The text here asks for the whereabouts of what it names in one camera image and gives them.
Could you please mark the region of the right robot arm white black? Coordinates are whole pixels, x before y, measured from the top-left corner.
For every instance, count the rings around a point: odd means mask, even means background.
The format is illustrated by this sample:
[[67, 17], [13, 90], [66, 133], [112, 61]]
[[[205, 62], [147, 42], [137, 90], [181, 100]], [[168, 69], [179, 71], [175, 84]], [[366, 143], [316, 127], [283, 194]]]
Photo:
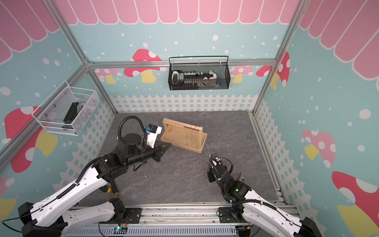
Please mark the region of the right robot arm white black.
[[223, 164], [224, 158], [210, 157], [209, 182], [216, 182], [222, 197], [232, 205], [232, 217], [247, 222], [274, 237], [320, 237], [316, 223], [310, 218], [301, 219], [274, 206], [256, 191], [231, 176]]

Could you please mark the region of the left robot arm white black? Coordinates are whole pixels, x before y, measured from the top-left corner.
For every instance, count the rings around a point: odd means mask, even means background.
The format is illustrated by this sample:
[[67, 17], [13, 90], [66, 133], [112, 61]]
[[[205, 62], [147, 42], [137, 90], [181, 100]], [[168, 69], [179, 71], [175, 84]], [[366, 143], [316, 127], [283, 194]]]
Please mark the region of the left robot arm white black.
[[18, 208], [18, 219], [23, 223], [19, 233], [24, 237], [61, 237], [67, 232], [93, 223], [116, 223], [117, 228], [128, 222], [123, 202], [113, 198], [98, 206], [78, 211], [71, 208], [95, 190], [117, 195], [115, 179], [133, 171], [152, 159], [159, 162], [171, 143], [158, 141], [162, 128], [144, 126], [137, 116], [124, 118], [117, 130], [117, 146], [112, 152], [91, 160], [76, 180], [53, 195], [37, 202], [26, 202]]

